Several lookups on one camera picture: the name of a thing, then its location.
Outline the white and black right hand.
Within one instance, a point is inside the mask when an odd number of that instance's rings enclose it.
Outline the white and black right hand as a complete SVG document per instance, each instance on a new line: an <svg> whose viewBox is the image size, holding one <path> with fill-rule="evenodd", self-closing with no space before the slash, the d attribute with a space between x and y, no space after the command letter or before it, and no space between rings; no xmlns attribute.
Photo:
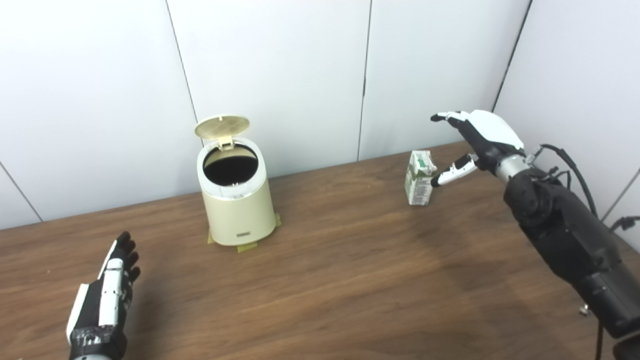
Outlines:
<svg viewBox="0 0 640 360"><path fill-rule="evenodd" d="M489 171L504 185L530 166L525 164L524 143L500 116L493 112L474 110L438 112L432 122L446 122L457 129L471 153L462 155L448 169L430 180L434 188L454 182L475 170Z"/></svg>

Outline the white and black left hand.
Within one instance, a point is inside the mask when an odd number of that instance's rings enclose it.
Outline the white and black left hand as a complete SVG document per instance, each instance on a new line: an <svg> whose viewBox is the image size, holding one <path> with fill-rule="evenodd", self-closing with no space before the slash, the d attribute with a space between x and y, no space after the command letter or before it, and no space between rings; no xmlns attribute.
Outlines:
<svg viewBox="0 0 640 360"><path fill-rule="evenodd" d="M70 360L121 360L128 348L124 328L141 274L137 244L128 231L112 243L96 280L78 287L65 335Z"/></svg>

